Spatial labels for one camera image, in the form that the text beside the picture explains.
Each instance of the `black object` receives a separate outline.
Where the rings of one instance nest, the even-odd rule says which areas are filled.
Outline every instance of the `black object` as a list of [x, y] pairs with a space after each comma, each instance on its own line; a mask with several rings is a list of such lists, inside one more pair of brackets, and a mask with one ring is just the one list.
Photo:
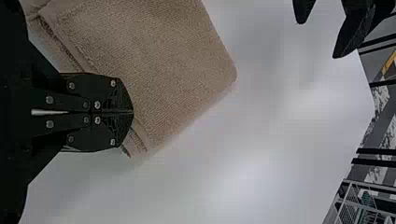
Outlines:
[[30, 182], [66, 147], [119, 147], [134, 111], [121, 80], [59, 74], [30, 43], [17, 0], [0, 1], [0, 223], [18, 223]]
[[[338, 34], [333, 57], [342, 58], [360, 47], [364, 38], [381, 21], [393, 16], [395, 0], [341, 0], [346, 19]], [[300, 24], [306, 23], [316, 0], [293, 0], [294, 14]]]

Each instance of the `screw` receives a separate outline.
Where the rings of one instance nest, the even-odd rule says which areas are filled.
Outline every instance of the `screw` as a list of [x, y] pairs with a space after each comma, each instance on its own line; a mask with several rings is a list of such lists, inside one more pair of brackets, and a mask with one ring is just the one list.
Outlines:
[[74, 143], [74, 136], [73, 136], [73, 135], [70, 135], [70, 136], [67, 138], [67, 141], [68, 141], [69, 143]]
[[88, 105], [88, 102], [84, 102], [84, 104], [82, 104], [82, 107], [84, 107], [84, 108], [86, 108], [86, 109], [88, 108], [88, 106], [89, 106], [89, 105]]
[[76, 88], [76, 84], [74, 84], [74, 82], [69, 82], [69, 89], [73, 90]]
[[100, 124], [100, 122], [101, 122], [100, 117], [96, 117], [96, 118], [95, 118], [95, 124]]
[[84, 123], [89, 123], [89, 122], [90, 122], [90, 118], [85, 117], [85, 118], [84, 118]]
[[49, 105], [52, 105], [53, 104], [53, 97], [52, 96], [47, 96], [46, 97], [46, 103], [49, 104]]
[[52, 121], [52, 120], [47, 120], [46, 127], [47, 127], [48, 129], [52, 129], [53, 126], [55, 126], [55, 124], [53, 123], [53, 121]]
[[95, 109], [100, 109], [100, 102], [99, 101], [95, 101]]

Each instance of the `metal railing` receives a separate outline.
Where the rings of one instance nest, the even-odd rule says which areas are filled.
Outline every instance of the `metal railing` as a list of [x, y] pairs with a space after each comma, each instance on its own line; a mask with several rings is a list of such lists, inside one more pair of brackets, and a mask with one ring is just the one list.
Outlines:
[[378, 210], [375, 198], [379, 192], [376, 189], [367, 183], [347, 183], [346, 193], [339, 193], [334, 198], [323, 224], [394, 224], [391, 218], [396, 214]]

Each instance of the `beige towel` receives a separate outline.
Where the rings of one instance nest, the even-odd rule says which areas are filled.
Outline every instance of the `beige towel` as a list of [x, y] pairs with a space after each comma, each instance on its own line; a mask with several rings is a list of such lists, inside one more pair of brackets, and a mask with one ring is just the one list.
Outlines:
[[236, 79], [201, 0], [23, 1], [37, 45], [61, 72], [123, 80], [135, 110], [123, 143], [132, 156], [178, 134]]

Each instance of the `white wall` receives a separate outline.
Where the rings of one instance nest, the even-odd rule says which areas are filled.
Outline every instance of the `white wall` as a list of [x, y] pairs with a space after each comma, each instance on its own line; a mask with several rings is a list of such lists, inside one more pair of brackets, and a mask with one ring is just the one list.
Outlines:
[[374, 108], [358, 55], [332, 59], [341, 3], [305, 26], [291, 0], [205, 4], [239, 71], [230, 94], [141, 166], [59, 155], [21, 223], [321, 223]]

